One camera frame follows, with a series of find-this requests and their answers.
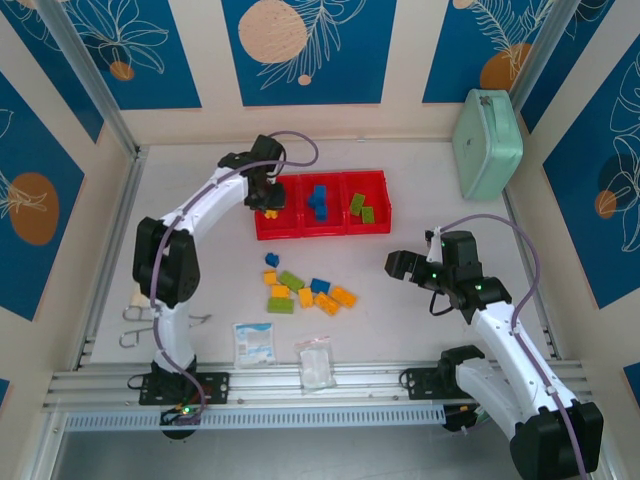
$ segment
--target teal lunch box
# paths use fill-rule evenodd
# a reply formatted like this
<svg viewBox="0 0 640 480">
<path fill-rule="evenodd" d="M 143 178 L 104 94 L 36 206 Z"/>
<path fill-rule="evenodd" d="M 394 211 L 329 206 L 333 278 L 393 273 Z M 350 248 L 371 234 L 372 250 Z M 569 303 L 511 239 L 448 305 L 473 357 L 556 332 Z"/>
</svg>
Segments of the teal lunch box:
<svg viewBox="0 0 640 480">
<path fill-rule="evenodd" d="M 504 90 L 473 89 L 453 133 L 460 190 L 466 200 L 497 198 L 522 159 L 522 136 Z"/>
</svg>

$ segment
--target orange toy block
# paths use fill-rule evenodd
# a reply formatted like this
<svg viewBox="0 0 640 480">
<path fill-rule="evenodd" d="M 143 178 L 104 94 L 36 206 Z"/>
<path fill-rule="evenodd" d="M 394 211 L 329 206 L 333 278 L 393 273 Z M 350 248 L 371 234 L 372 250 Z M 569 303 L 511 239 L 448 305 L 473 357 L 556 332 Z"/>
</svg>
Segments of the orange toy block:
<svg viewBox="0 0 640 480">
<path fill-rule="evenodd" d="M 340 310 L 340 305 L 325 293 L 318 293 L 315 298 L 315 304 L 327 315 L 335 315 Z"/>
<path fill-rule="evenodd" d="M 331 290 L 331 298 L 347 308 L 351 308 L 356 304 L 356 296 L 342 287 L 334 287 Z"/>
<path fill-rule="evenodd" d="M 274 298 L 289 298 L 289 287 L 286 285 L 271 285 L 271 296 Z"/>
<path fill-rule="evenodd" d="M 264 272 L 265 285 L 276 285 L 278 283 L 278 274 L 275 270 L 267 270 Z"/>
<path fill-rule="evenodd" d="M 302 308 L 313 307 L 313 294 L 311 288 L 301 288 L 298 290 L 298 297 L 300 297 L 300 305 Z"/>
</svg>

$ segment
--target small packet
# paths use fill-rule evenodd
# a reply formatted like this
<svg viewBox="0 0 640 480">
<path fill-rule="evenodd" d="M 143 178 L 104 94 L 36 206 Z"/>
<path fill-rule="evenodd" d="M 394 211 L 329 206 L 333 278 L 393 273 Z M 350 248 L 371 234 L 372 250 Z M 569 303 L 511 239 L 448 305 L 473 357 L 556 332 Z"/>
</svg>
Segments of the small packet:
<svg viewBox="0 0 640 480">
<path fill-rule="evenodd" d="M 333 353 L 329 337 L 295 344 L 300 360 L 300 382 L 306 391 L 335 387 Z"/>
<path fill-rule="evenodd" d="M 236 343 L 236 367 L 261 367 L 276 363 L 272 323 L 235 324 L 233 333 Z"/>
</svg>

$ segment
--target black mounting bracket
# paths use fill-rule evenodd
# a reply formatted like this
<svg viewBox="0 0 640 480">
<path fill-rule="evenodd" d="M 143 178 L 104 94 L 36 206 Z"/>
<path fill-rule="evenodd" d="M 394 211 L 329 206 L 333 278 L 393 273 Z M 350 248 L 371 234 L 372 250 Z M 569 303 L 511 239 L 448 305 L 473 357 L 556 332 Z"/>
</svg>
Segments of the black mounting bracket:
<svg viewBox="0 0 640 480">
<path fill-rule="evenodd" d="M 202 385 L 207 396 L 207 405 L 225 405 L 229 394 L 229 374 L 226 372 L 196 373 L 194 360 L 187 371 Z M 151 364 L 151 373 L 142 376 L 140 405 L 188 405 L 200 403 L 195 386 L 183 375 L 170 373 Z"/>
<path fill-rule="evenodd" d="M 456 383 L 456 366 L 472 358 L 484 358 L 484 353 L 475 345 L 466 345 L 442 352 L 436 368 L 408 368 L 405 373 L 409 400 L 472 398 Z"/>
</svg>

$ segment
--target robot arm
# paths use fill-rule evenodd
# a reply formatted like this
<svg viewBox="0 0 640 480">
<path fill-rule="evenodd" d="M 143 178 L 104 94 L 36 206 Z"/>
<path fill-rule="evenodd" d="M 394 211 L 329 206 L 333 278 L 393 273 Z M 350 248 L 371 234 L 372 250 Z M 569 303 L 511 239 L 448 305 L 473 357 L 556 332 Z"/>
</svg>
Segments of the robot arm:
<svg viewBox="0 0 640 480">
<path fill-rule="evenodd" d="M 152 273 L 160 241 L 171 225 L 173 231 L 163 255 L 156 284 L 158 333 L 164 352 L 180 368 L 195 369 L 195 353 L 189 341 L 189 299 L 200 281 L 196 246 L 232 206 L 244 201 L 252 210 L 280 210 L 285 205 L 282 184 L 272 180 L 275 165 L 234 170 L 261 160 L 280 158 L 282 145 L 260 135 L 251 152 L 230 153 L 220 160 L 211 178 L 184 204 L 160 220 L 145 218 L 138 225 L 133 278 L 150 297 Z M 152 369 L 175 374 L 178 370 L 158 351 Z"/>
<path fill-rule="evenodd" d="M 571 420 L 587 471 L 598 466 L 603 419 L 593 403 L 580 403 L 558 379 L 519 319 L 513 321 L 511 296 L 500 280 L 485 277 L 476 242 L 466 231 L 426 233 L 427 256 L 396 251 L 387 273 L 449 297 L 467 323 L 485 340 L 499 375 L 477 347 L 443 352 L 438 375 L 453 389 L 473 397 L 510 440 L 511 455 L 526 479 L 560 479 L 578 473 L 577 462 L 557 401 Z"/>
</svg>

